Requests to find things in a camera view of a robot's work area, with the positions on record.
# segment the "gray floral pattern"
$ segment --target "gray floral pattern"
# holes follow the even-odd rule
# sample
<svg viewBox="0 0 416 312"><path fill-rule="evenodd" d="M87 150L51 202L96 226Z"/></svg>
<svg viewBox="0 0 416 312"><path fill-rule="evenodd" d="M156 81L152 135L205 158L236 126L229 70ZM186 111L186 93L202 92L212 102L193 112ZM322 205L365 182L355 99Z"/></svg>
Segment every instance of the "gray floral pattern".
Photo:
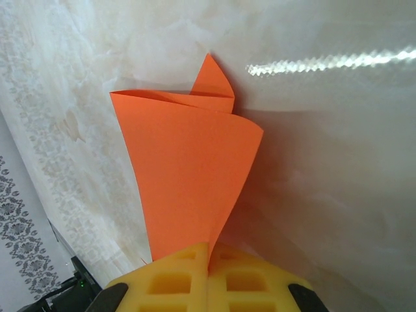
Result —
<svg viewBox="0 0 416 312"><path fill-rule="evenodd" d="M58 274L37 237L30 214L20 199L13 179L8 177L5 160L0 156L0 237L16 260L20 275L32 294L39 299L59 286Z"/></svg>

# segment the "orange paper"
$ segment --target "orange paper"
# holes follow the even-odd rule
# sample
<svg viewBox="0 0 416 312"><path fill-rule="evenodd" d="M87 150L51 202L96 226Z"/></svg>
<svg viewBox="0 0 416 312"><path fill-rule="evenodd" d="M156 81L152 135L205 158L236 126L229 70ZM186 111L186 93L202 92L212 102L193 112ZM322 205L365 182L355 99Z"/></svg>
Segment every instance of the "orange paper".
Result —
<svg viewBox="0 0 416 312"><path fill-rule="evenodd" d="M199 242L211 254L262 129L232 115L234 93L207 55L192 92L110 94L136 175L153 260Z"/></svg>

